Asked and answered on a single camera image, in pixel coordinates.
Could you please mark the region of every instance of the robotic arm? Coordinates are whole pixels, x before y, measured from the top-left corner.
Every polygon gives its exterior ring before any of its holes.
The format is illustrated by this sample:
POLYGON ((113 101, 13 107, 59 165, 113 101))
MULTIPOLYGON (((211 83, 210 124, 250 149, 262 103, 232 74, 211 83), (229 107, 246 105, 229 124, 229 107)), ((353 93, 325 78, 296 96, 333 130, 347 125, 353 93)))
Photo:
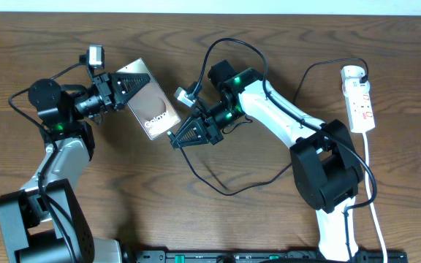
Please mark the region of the robotic arm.
POLYGON ((56 75, 36 81, 29 89, 29 101, 47 127, 40 130, 46 156, 19 191, 0 197, 0 224, 9 262, 121 263, 127 257, 118 241, 92 237, 73 189, 95 148, 91 126, 82 120, 90 118, 100 124, 102 113, 123 109, 150 77, 138 73, 95 75, 94 70, 105 65, 105 52, 98 45, 91 45, 79 60, 73 67, 86 65, 92 82, 89 88, 59 85, 56 75), (51 220, 53 229, 29 233, 28 229, 51 220))
MULTIPOLYGON (((221 101, 208 108, 200 103, 177 131, 169 133, 174 148, 204 143, 216 144, 223 140, 220 129, 247 114, 269 128, 291 153, 295 185, 304 200, 316 210, 321 240, 319 250, 326 259, 348 261, 344 208, 354 204, 358 183, 363 180, 360 163, 343 148, 328 140, 322 134, 308 129, 284 113, 267 99, 262 87, 262 75, 254 69, 237 73, 227 61, 212 66, 208 78, 221 95, 221 101), (318 153, 330 151, 331 156, 320 160, 318 153)), ((277 94, 266 82, 270 95, 286 110, 304 119, 306 123, 341 138, 354 150, 349 131, 340 121, 329 124, 307 115, 292 103, 277 94)), ((178 99, 186 98, 179 88, 178 99)), ((349 211, 349 246, 352 254, 358 251, 354 241, 352 212, 349 211)))

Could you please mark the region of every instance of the green led light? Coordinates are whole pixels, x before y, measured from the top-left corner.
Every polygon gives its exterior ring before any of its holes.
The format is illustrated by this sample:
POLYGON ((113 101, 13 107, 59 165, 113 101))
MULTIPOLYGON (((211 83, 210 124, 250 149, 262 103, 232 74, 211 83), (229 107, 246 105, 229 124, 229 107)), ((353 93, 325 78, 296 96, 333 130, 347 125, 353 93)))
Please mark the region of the green led light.
POLYGON ((63 126, 61 124, 56 124, 55 125, 55 130, 56 131, 62 131, 63 130, 63 126))

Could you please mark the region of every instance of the phone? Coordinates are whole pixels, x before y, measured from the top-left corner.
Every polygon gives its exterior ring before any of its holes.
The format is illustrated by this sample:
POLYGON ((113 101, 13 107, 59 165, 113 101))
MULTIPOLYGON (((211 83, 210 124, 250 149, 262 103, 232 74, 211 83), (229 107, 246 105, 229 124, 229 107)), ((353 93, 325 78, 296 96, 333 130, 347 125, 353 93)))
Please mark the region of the phone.
POLYGON ((162 88, 160 88, 160 85, 142 58, 118 70, 118 72, 147 73, 151 78, 149 83, 128 101, 129 108, 151 140, 156 139, 180 123, 180 116, 170 104, 170 100, 165 96, 162 88))

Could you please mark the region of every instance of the white wall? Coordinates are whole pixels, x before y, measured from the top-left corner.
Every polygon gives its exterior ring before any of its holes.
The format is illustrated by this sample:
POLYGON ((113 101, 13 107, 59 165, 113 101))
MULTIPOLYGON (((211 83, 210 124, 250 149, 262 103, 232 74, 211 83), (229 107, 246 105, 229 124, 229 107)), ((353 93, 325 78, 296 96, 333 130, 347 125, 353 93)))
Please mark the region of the white wall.
POLYGON ((0 11, 421 15, 421 0, 0 0, 0 11))

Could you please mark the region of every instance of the power strip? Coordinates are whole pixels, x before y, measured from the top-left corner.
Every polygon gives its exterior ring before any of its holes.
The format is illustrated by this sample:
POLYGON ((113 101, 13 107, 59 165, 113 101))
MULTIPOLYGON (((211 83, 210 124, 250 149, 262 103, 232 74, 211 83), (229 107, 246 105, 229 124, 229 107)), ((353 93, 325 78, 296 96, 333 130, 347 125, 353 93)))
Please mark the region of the power strip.
POLYGON ((370 100, 370 83, 361 83, 365 70, 360 66, 345 66, 341 70, 342 92, 347 104, 350 131, 367 132, 375 127, 370 100))

